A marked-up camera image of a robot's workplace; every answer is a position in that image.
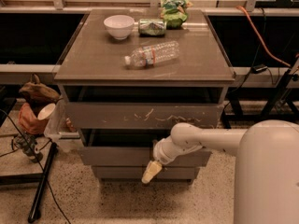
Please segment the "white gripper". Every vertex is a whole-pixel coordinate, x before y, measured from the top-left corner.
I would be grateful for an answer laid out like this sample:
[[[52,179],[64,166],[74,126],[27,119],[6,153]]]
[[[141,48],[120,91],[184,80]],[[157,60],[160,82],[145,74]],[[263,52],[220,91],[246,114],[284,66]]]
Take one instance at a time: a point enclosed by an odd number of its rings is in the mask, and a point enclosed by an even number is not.
[[[148,184],[153,177],[162,171],[162,165],[167,165],[174,161],[176,157],[195,152],[202,147],[203,145],[199,141],[172,136],[163,138],[154,145],[153,158],[155,161],[149,162],[142,176],[142,183]]]

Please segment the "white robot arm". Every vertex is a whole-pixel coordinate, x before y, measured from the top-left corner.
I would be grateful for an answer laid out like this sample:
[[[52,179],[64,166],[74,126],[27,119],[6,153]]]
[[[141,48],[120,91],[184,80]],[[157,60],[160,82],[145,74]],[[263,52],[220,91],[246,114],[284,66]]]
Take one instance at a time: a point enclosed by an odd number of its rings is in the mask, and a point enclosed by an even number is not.
[[[299,224],[299,125],[265,120],[248,129],[176,124],[156,143],[142,182],[203,147],[235,156],[234,224]]]

